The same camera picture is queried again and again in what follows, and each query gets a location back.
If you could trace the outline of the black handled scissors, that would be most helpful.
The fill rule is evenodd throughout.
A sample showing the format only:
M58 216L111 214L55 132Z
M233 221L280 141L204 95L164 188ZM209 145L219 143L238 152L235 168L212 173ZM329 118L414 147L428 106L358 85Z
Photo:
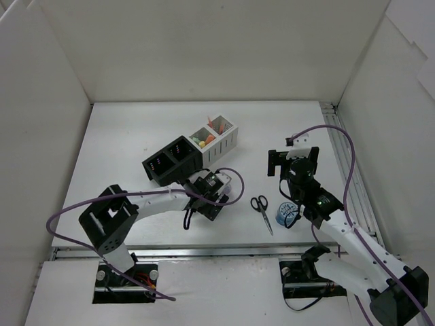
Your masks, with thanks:
M265 196L263 195L259 195L256 197L251 198L250 200L250 204L251 207L253 208L253 210L257 211L258 213L260 213L262 215L262 218L266 224L266 227L269 231L269 233L271 234L271 236L273 235L273 229L271 227L271 223L268 219L268 216L266 214L266 210L268 208L268 200Z

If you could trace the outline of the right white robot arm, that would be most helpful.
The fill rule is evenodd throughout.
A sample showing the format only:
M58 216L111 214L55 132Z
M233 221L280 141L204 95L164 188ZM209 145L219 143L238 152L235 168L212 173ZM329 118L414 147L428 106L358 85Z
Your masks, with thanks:
M318 147L268 152L267 175L272 177L280 170L279 179L287 183L288 198L296 207L294 218L284 218L284 225L291 228L305 218L354 256L358 264L348 264L317 244L302 255L302 275L309 280L333 280L367 301L382 325L407 324L428 304L427 273L420 267L408 267L346 216L343 203L315 180L318 154Z

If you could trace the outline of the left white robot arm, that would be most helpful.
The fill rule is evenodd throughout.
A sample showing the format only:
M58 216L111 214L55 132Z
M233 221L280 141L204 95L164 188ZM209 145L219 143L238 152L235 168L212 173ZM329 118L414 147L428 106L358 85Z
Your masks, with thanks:
M126 196L92 203L79 217L79 223L97 253L113 266L111 277L121 285L133 282L135 260L124 243L137 221L165 212L185 212L184 226L193 213L214 220L229 200L232 178L226 173L201 173L186 184L174 182L151 196Z

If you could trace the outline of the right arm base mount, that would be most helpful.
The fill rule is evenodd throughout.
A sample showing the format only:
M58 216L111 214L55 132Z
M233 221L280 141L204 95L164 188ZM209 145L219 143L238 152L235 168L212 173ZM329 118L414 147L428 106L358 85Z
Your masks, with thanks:
M322 244L311 247L302 254L299 260L279 262L281 273L281 292L286 306L294 312L308 310L322 299L329 297L346 297L347 291L336 282L324 278L317 273L314 263L322 254L331 253ZM302 308L290 305L290 300L310 299L313 301Z

